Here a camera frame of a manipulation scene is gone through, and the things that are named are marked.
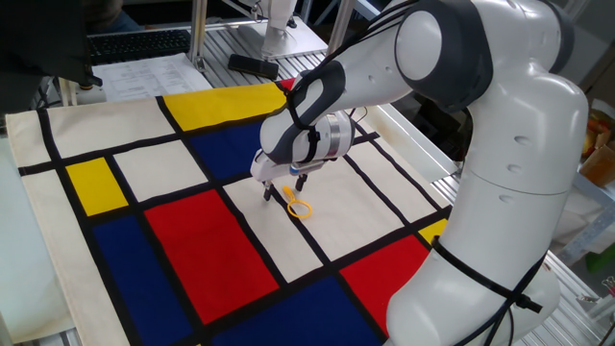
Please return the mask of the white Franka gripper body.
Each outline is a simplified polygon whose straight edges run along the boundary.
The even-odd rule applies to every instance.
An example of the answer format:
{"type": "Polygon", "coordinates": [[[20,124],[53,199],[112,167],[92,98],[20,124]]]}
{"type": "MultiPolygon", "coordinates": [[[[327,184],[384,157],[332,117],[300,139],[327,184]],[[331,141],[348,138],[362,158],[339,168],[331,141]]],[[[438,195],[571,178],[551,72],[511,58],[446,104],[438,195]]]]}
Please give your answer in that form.
{"type": "Polygon", "coordinates": [[[308,163],[274,163],[259,149],[252,160],[250,173],[258,182],[266,183],[286,175],[302,174],[307,169],[308,163]]]}

